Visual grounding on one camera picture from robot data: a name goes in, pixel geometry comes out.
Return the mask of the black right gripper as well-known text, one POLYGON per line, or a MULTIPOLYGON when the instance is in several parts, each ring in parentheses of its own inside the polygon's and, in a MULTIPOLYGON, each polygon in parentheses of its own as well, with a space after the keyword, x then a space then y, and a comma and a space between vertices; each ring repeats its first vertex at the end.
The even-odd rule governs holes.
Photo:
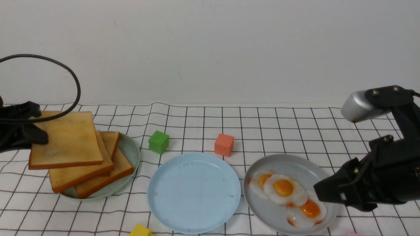
POLYGON ((391 141, 383 137, 371 144, 363 159, 351 159, 313 186, 321 202, 367 212, 379 204, 419 200, 419 138, 391 141))

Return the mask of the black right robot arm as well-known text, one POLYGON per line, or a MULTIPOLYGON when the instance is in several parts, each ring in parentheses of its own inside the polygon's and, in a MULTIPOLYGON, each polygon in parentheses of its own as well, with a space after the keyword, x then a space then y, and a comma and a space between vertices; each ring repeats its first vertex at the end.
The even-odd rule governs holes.
POLYGON ((362 212, 378 204, 402 205, 420 198, 419 96, 410 89, 387 86, 353 92, 341 108, 352 123, 392 113, 403 138, 385 135, 369 141, 370 151, 361 160, 347 161, 332 176, 314 185, 324 203, 343 204, 362 212))

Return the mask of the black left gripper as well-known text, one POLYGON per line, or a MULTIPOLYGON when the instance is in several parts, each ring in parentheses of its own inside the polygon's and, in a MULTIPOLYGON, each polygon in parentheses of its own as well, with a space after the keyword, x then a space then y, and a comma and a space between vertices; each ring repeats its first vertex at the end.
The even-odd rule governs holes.
POLYGON ((30 122, 32 117, 40 117, 40 105, 26 103, 4 106, 0 97, 0 152, 30 149, 33 144, 46 145, 49 142, 46 131, 35 124, 15 125, 15 122, 30 122))

